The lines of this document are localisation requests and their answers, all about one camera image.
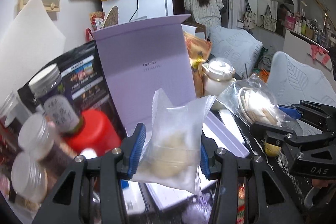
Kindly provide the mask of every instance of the open box lid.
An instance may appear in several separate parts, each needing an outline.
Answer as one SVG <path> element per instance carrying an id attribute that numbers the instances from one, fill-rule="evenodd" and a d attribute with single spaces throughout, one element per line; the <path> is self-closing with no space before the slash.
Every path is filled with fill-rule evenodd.
<path id="1" fill-rule="evenodd" d="M 172 104 L 196 98 L 181 23 L 190 15 L 133 21 L 93 33 L 102 68 L 128 135 L 138 122 L 152 130 L 152 100 L 162 88 Z"/>

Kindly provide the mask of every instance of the red lid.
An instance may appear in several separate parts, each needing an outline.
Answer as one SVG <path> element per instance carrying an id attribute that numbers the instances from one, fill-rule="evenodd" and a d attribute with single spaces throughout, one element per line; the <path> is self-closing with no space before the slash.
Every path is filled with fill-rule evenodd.
<path id="1" fill-rule="evenodd" d="M 77 153 L 85 148 L 92 148 L 100 157 L 105 152 L 121 145 L 121 139 L 102 111 L 89 109 L 83 111 L 82 115 L 84 126 L 81 131 L 72 137 L 64 138 Z"/>

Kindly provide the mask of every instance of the orange foil bag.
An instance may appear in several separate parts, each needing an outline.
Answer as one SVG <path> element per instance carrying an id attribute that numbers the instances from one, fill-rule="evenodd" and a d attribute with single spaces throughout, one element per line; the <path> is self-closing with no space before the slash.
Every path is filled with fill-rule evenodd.
<path id="1" fill-rule="evenodd" d="M 184 39 L 193 72 L 196 96 L 199 98 L 204 96 L 202 64 L 209 58 L 212 42 L 205 41 L 187 32 L 184 32 Z"/>

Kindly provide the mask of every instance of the blue object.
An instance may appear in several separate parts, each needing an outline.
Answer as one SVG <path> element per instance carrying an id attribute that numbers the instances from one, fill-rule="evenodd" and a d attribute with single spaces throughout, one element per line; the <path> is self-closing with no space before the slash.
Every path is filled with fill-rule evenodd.
<path id="1" fill-rule="evenodd" d="M 279 106 L 279 109 L 282 112 L 285 112 L 287 115 L 291 116 L 294 120 L 301 119 L 301 112 L 299 112 L 295 107 Z"/>
<path id="2" fill-rule="evenodd" d="M 137 172 L 141 152 L 146 140 L 146 127 L 143 123 L 137 125 L 133 134 L 137 134 L 137 132 L 139 132 L 138 137 L 135 141 L 131 155 L 129 157 L 129 168 L 127 175 L 130 178 Z"/>
<path id="3" fill-rule="evenodd" d="M 205 177 L 208 179 L 210 176 L 210 168 L 209 168 L 209 161 L 208 161 L 208 155 L 205 151 L 205 148 L 203 144 L 201 143 L 201 171 L 202 174 L 205 175 Z"/>
<path id="4" fill-rule="evenodd" d="M 120 183 L 121 183 L 121 188 L 122 189 L 125 189 L 125 188 L 129 187 L 129 184 L 128 184 L 127 180 L 121 180 Z"/>

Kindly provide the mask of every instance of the tote bag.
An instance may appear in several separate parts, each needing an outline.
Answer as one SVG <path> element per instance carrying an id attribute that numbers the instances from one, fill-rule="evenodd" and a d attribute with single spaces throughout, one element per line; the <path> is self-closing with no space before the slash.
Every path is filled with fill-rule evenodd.
<path id="1" fill-rule="evenodd" d="M 253 13 L 248 0 L 245 0 L 244 27 L 248 30 L 257 26 L 257 14 Z"/>
<path id="2" fill-rule="evenodd" d="M 261 17 L 262 17 L 262 22 L 263 22 L 261 27 L 266 30 L 275 32 L 275 29 L 277 27 L 277 20 L 273 19 L 269 5 L 267 5 L 265 15 L 261 15 Z"/>

